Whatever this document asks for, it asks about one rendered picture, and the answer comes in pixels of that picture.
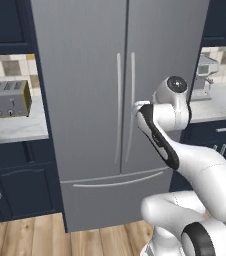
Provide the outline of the grey fridge door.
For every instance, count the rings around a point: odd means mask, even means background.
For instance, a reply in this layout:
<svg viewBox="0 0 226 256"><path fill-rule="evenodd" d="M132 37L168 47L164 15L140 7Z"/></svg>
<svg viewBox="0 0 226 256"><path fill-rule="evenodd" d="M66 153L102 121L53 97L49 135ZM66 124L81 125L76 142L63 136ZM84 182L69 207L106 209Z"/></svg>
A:
<svg viewBox="0 0 226 256"><path fill-rule="evenodd" d="M120 172L117 53L126 0L31 0L61 181Z"/></svg>
<svg viewBox="0 0 226 256"><path fill-rule="evenodd" d="M138 129L132 105L150 100L158 85L177 75L191 84L210 0L130 0L124 92L122 172L165 163Z"/></svg>

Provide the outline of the navy drawer front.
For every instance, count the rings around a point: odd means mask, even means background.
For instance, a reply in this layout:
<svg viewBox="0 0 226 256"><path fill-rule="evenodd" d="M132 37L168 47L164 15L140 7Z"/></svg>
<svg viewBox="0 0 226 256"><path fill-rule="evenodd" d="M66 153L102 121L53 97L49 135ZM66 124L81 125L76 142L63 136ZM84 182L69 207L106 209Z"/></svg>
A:
<svg viewBox="0 0 226 256"><path fill-rule="evenodd" d="M30 160L25 142L0 144L0 168L19 166Z"/></svg>
<svg viewBox="0 0 226 256"><path fill-rule="evenodd" d="M194 145L209 142L226 142L226 132L216 132L217 128L226 127L226 120L190 123L182 132L181 141Z"/></svg>

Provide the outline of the grey fridge freezer drawer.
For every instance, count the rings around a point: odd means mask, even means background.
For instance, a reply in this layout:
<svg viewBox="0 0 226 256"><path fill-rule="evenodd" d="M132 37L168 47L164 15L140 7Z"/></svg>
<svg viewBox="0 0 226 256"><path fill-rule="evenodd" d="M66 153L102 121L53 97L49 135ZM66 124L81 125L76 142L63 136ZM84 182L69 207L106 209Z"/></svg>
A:
<svg viewBox="0 0 226 256"><path fill-rule="evenodd" d="M152 179L106 188L74 188L74 184L107 184L143 178L163 171ZM145 172L80 181L61 181L66 230L68 232L122 225L142 219L144 198L169 191L173 171L160 168Z"/></svg>

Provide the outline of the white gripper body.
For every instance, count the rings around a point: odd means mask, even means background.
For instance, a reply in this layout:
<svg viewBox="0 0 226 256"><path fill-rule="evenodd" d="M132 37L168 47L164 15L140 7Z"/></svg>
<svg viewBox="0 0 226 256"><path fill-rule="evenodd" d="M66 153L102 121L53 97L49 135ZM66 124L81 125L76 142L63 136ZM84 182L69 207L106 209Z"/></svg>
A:
<svg viewBox="0 0 226 256"><path fill-rule="evenodd" d="M143 107L144 105L150 105L150 104L151 104L151 102L148 101L148 100L135 102L135 103L133 104L133 106L132 106L132 113L133 113L133 115L136 116L136 115L137 115L137 112L139 111L139 109L140 109L141 107Z"/></svg>

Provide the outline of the grey right fridge door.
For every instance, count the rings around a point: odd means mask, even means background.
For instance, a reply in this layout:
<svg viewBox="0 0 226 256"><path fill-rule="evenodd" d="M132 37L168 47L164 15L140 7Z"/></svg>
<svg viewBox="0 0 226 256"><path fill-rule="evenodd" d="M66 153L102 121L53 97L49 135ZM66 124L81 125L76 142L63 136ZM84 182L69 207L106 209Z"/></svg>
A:
<svg viewBox="0 0 226 256"><path fill-rule="evenodd" d="M165 163L138 129L132 105L150 100L158 85L177 75L191 84L210 0L130 0L124 92L122 172Z"/></svg>

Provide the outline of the grey toaster with yellow side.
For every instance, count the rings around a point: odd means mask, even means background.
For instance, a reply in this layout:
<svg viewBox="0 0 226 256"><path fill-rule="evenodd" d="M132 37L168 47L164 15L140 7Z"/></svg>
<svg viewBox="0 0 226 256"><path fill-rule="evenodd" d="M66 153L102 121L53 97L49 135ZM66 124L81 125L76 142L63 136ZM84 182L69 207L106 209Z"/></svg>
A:
<svg viewBox="0 0 226 256"><path fill-rule="evenodd" d="M27 80L0 81L0 118L28 117L31 104Z"/></svg>

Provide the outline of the navy lower cupboard door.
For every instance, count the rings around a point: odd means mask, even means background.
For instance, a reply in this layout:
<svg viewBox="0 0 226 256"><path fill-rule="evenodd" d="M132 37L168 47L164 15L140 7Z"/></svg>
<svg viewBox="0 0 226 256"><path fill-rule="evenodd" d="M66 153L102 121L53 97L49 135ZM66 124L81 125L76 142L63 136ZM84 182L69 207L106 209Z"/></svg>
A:
<svg viewBox="0 0 226 256"><path fill-rule="evenodd" d="M60 187L54 163L0 169L0 211L15 220L61 210Z"/></svg>

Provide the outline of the grey left fridge door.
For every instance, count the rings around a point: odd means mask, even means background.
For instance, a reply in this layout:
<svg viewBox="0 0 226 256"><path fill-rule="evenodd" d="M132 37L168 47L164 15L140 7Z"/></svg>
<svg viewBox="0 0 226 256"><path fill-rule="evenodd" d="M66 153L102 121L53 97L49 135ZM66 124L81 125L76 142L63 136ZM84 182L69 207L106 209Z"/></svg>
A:
<svg viewBox="0 0 226 256"><path fill-rule="evenodd" d="M61 181L120 172L117 53L126 0L31 0Z"/></svg>

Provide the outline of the silver coffee machine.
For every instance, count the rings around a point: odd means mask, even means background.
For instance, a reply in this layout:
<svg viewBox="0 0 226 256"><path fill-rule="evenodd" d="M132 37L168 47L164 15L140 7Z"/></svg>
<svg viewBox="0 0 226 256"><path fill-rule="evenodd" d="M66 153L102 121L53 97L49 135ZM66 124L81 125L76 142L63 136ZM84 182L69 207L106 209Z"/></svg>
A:
<svg viewBox="0 0 226 256"><path fill-rule="evenodd" d="M219 71L219 62L204 54L200 55L194 86L191 94L192 101L210 100L209 94L210 86L213 80L209 78L210 75Z"/></svg>

